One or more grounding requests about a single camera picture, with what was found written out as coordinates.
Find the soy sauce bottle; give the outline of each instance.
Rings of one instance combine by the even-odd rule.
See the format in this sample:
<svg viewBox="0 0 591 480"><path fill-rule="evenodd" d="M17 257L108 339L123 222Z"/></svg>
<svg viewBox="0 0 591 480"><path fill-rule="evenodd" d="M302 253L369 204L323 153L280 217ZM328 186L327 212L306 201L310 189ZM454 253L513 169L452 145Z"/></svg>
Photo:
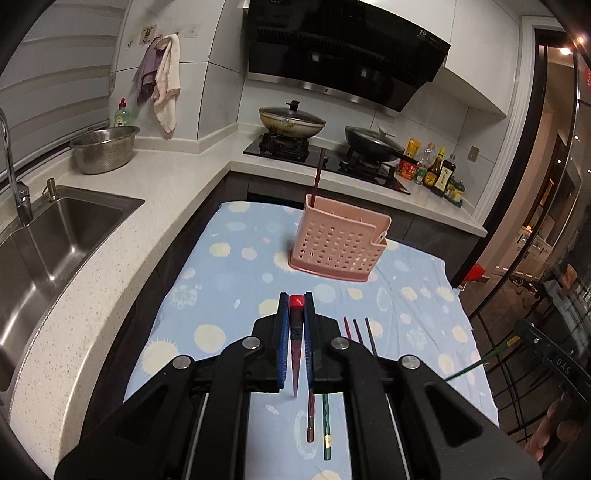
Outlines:
<svg viewBox="0 0 591 480"><path fill-rule="evenodd" d="M439 176L431 188L433 193L439 195L440 197L443 197L445 194L447 184L449 183L453 173L456 171L456 164L453 162L455 158L455 155L450 155L447 160L443 160L439 171Z"/></svg>

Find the door frame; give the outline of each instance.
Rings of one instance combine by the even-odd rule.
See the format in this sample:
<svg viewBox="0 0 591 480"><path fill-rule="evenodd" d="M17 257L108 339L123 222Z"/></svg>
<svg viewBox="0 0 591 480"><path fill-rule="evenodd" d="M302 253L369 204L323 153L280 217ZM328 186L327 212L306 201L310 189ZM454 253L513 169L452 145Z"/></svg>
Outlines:
<svg viewBox="0 0 591 480"><path fill-rule="evenodd" d="M501 146L484 192L474 208L472 216L483 224L495 204L503 184L515 158L517 147L524 130L525 119L530 106L530 98L534 79L535 57L537 55L536 30L556 30L564 28L554 17L521 17L521 48L515 73L516 88L514 91L513 109L507 127L507 133Z"/></svg>

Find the faucet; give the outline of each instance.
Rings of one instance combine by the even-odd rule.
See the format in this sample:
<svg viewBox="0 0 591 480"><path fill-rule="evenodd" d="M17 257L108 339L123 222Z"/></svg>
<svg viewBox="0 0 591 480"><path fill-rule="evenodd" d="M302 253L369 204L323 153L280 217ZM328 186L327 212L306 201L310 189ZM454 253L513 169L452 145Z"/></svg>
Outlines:
<svg viewBox="0 0 591 480"><path fill-rule="evenodd" d="M0 133L2 134L2 144L4 145L4 154L6 156L6 168L8 170L8 183L14 196L14 203L17 207L18 219L22 226L27 226L33 221L33 211L31 210L31 196L29 188L21 181L17 181L14 174L14 161L12 159L12 147L10 144L10 133L8 132L8 121L4 111L0 108Z"/></svg>

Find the towel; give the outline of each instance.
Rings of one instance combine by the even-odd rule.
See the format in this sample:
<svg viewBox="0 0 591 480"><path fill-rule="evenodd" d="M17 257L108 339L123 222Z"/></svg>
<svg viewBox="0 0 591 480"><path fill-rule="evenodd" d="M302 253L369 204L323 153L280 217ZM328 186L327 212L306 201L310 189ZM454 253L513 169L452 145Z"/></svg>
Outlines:
<svg viewBox="0 0 591 480"><path fill-rule="evenodd" d="M164 50L164 54L156 72L156 87L152 94L154 113L164 132L170 134L177 126L177 97L181 91L178 76L180 56L178 36L174 33L166 35L158 42L157 48Z"/></svg>
<svg viewBox="0 0 591 480"><path fill-rule="evenodd" d="M158 36L146 50L142 63L139 64L138 69L135 71L134 84L138 90L138 106L142 106L154 93L154 87L156 86L156 72L162 61L164 55L163 50L156 48L162 37Z"/></svg>

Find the gas stove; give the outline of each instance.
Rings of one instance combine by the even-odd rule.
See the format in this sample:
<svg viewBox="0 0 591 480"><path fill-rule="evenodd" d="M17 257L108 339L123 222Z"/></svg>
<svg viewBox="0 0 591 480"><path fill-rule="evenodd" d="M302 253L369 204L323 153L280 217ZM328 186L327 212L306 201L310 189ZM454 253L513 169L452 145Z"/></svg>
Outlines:
<svg viewBox="0 0 591 480"><path fill-rule="evenodd" d="M251 143L244 153L316 168L320 147L310 145L306 139L282 137L267 132ZM372 161L370 158L363 158L352 148L346 153L325 149L324 159L323 170L410 195L410 192L395 178L395 167Z"/></svg>

